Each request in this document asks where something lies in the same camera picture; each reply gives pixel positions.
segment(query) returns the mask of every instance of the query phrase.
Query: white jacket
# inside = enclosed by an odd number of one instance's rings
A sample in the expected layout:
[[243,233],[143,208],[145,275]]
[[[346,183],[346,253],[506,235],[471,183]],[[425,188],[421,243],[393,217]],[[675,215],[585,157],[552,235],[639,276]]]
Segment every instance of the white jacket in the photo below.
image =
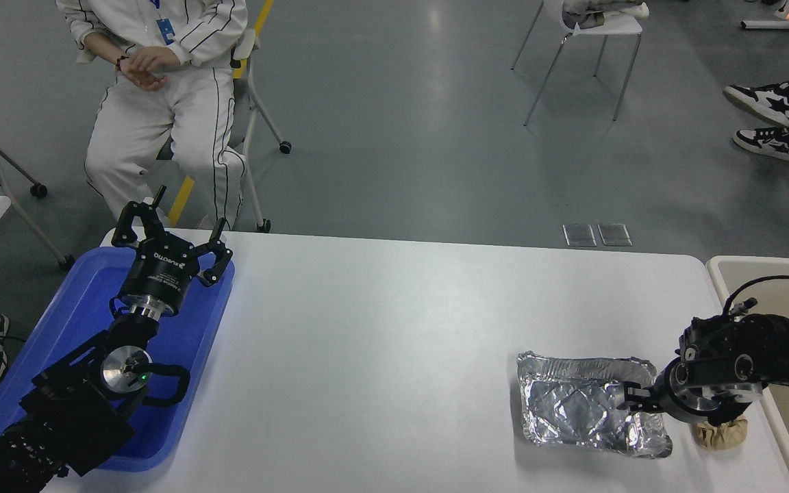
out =
[[[84,38],[107,34],[126,53],[141,47],[167,47],[181,64],[221,66],[248,25],[245,0],[56,0],[82,53]],[[167,45],[157,25],[169,19],[175,36]]]

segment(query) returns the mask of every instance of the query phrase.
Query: hand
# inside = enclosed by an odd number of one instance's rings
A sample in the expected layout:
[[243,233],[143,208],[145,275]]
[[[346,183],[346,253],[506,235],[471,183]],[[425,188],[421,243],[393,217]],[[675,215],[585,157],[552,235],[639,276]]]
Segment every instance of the hand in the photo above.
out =
[[164,75],[157,78],[156,75],[151,74],[148,70],[138,70],[136,63],[132,58],[125,58],[120,62],[121,74],[127,78],[128,81],[136,85],[136,87],[147,92],[161,90],[163,86],[169,81],[169,78]]
[[181,66],[181,60],[167,47],[144,47],[130,57],[131,65],[142,72],[153,72],[161,66]]

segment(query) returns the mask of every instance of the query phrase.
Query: metal disc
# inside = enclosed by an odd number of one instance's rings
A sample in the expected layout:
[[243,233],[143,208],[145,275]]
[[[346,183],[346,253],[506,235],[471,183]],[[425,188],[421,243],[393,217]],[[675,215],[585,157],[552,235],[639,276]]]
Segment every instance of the metal disc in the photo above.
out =
[[148,383],[150,372],[132,372],[127,368],[137,363],[150,363],[151,356],[137,346],[120,346],[106,356],[100,367],[103,383],[112,392],[128,394]]

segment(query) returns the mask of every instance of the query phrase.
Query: blue tray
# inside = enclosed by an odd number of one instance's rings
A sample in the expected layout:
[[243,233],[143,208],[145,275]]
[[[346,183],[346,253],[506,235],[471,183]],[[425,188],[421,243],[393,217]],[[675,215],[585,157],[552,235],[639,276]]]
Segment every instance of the blue tray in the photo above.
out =
[[[109,299],[118,294],[134,259],[133,250],[109,246],[90,250],[78,259],[0,386],[0,433],[26,415],[19,401],[34,389],[35,375],[109,327]],[[209,268],[212,262],[212,255],[200,259],[202,268]],[[140,406],[129,417],[136,434],[100,468],[145,471],[163,462],[173,451],[225,311],[234,271],[231,262],[220,283],[210,288],[204,288],[195,279],[179,314],[160,319],[160,332],[148,343],[148,353],[155,362],[189,369],[188,393],[172,407]],[[173,395],[175,380],[152,377],[149,395]]]

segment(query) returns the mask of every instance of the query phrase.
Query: lanyard badge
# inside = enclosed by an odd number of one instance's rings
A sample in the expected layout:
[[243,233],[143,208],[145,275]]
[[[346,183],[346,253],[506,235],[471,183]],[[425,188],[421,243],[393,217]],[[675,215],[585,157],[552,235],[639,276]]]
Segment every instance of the lanyard badge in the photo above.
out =
[[[160,10],[160,0],[150,0],[150,2],[154,5],[155,9]],[[169,22],[168,18],[162,18],[160,12],[157,12],[157,28],[160,29],[160,35],[163,36],[163,41],[167,45],[175,43],[175,40],[173,40],[175,37],[173,24]]]
[[171,45],[175,43],[175,40],[173,40],[173,37],[175,37],[175,31],[173,31],[173,25],[172,22],[169,22],[169,19],[157,19],[157,28],[160,29],[160,34],[163,35],[163,41],[166,42],[166,44]]

